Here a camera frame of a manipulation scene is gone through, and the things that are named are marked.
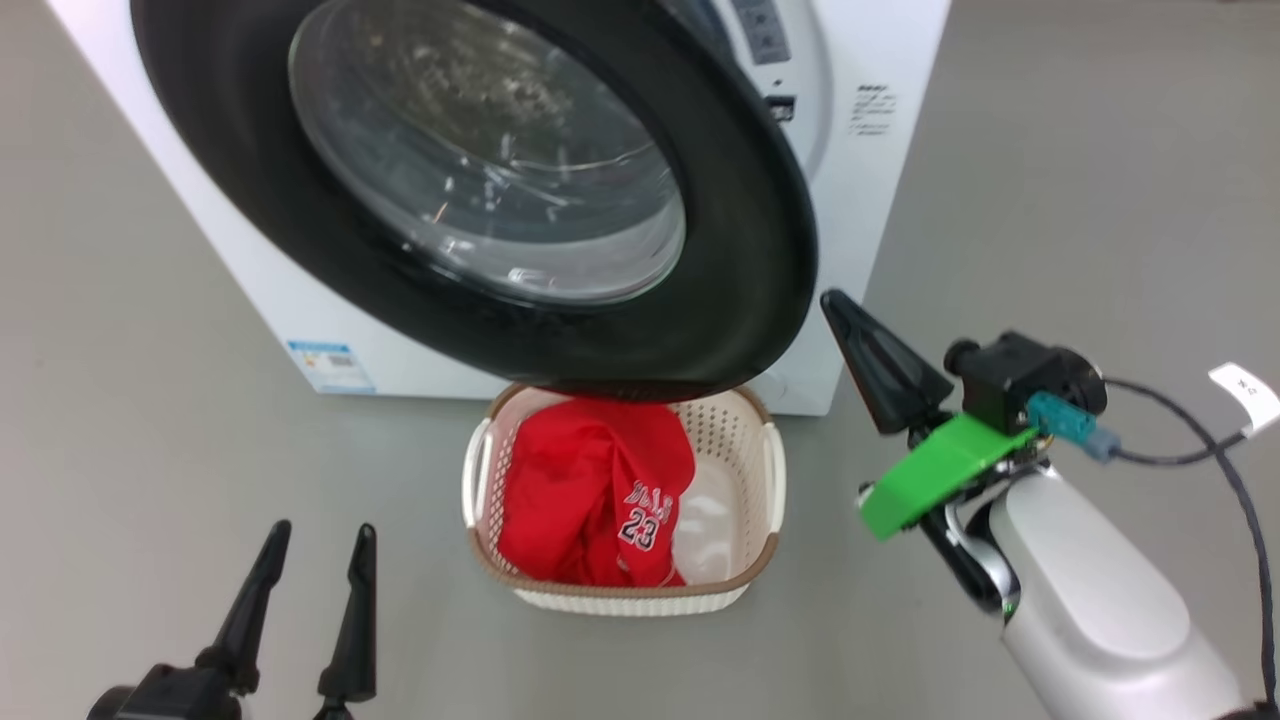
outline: white cable label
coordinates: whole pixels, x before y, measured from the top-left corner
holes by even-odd
[[[1249,425],[1243,429],[1245,436],[1262,430],[1280,418],[1280,397],[1276,397],[1275,391],[1253,373],[1235,363],[1228,363],[1210,370],[1208,377],[1231,393],[1231,397],[1249,414]]]

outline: cable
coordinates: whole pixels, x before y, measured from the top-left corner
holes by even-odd
[[[1116,383],[1116,387],[1125,387],[1125,386]],[[1128,450],[1117,447],[1111,452],[1111,456],[1119,457],[1120,460],[1124,460],[1126,462],[1135,462],[1138,465],[1174,468],[1178,465],[1194,465],[1202,460],[1208,460],[1210,457],[1213,457],[1219,452],[1225,452],[1235,447],[1236,445],[1240,445],[1244,441],[1245,441],[1244,430],[1235,430],[1235,434],[1222,439],[1219,443],[1213,443],[1213,439],[1210,438],[1208,441],[1211,443],[1210,447],[1206,447],[1204,450],[1198,450],[1196,452],[1189,452],[1187,455],[1175,455],[1172,457],[1166,457],[1161,455],[1143,455],[1140,452],[1129,452]]]
[[[1274,605],[1271,597],[1271,564],[1267,560],[1267,546],[1266,542],[1263,542],[1262,539],[1262,527],[1258,524],[1258,514],[1257,510],[1254,510],[1253,507],[1253,498],[1249,497],[1249,491],[1248,488],[1244,487],[1244,480],[1240,479],[1240,473],[1235,470],[1235,465],[1233,465],[1231,461],[1228,460],[1226,457],[1226,450],[1229,447],[1238,445],[1242,439],[1244,439],[1243,433],[1236,433],[1236,436],[1240,436],[1239,439],[1236,439],[1236,436],[1231,436],[1230,438],[1222,442],[1215,442],[1213,436],[1208,434],[1208,430],[1204,429],[1204,425],[1202,425],[1199,420],[1193,418],[1192,414],[1188,413],[1181,405],[1174,402],[1171,398],[1169,398],[1160,391],[1149,388],[1144,384],[1129,380],[1120,380],[1115,378],[1105,378],[1105,382],[1108,386],[1119,387],[1129,392],[1149,397],[1151,400],[1155,400],[1160,405],[1164,405],[1174,415],[1181,418],[1181,420],[1187,423],[1187,427],[1189,427],[1192,432],[1201,438],[1201,442],[1204,443],[1206,447],[1206,450],[1203,451],[1204,457],[1213,457],[1217,460],[1219,466],[1222,468],[1222,474],[1226,475],[1226,483],[1231,486],[1233,491],[1235,491],[1235,497],[1240,502],[1240,510],[1244,511],[1244,521],[1249,527],[1249,536],[1253,538],[1253,551],[1258,556],[1258,591],[1260,594],[1262,596],[1262,683],[1266,691],[1267,708],[1275,710],[1276,708],[1276,641],[1275,641],[1275,618],[1272,616]],[[1194,455],[1201,455],[1201,454],[1197,452],[1193,455],[1185,455],[1183,457],[1174,457],[1174,459],[1149,457],[1144,455],[1128,454],[1123,451],[1117,451],[1115,454],[1115,456],[1121,460],[1129,460],[1128,456],[1137,457],[1137,460],[1132,461],[1143,465],[1185,465],[1189,462],[1194,462],[1194,460],[1188,462],[1160,462],[1158,460],[1184,460],[1187,457],[1193,457]],[[1147,462],[1148,460],[1156,460],[1156,462]]]

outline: washing machine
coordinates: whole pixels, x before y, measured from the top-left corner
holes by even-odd
[[[948,9],[49,3],[316,391],[808,415],[814,288],[867,288]]]

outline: gray floor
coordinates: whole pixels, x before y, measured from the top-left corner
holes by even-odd
[[[1203,373],[1280,383],[1277,64],[1274,5],[960,0],[869,304],[932,356],[1018,327],[1238,427]],[[0,716],[77,717],[189,661],[280,516],[259,717],[317,707],[364,520],[383,562],[364,719],[1042,716],[923,541],[855,520],[852,488],[901,448],[847,387],[785,423],[783,543],[739,605],[535,611],[463,543],[479,405],[312,395],[37,0],[0,4]],[[1189,447],[1114,407],[1133,446]],[[1277,438],[1238,456],[1280,543]],[[1260,692],[1251,548],[1215,471],[1060,457]]]

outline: plastic basket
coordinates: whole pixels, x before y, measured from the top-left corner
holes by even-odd
[[[489,406],[471,436],[462,466],[462,519],[489,574],[529,603],[586,615],[694,615],[722,610],[741,597],[773,557],[787,482],[782,438],[768,411],[745,388],[671,406],[699,462],[723,469],[736,491],[737,551],[723,582],[672,588],[547,583],[522,575],[498,552],[506,474],[520,425],[529,415],[566,400],[547,391],[511,387]]]

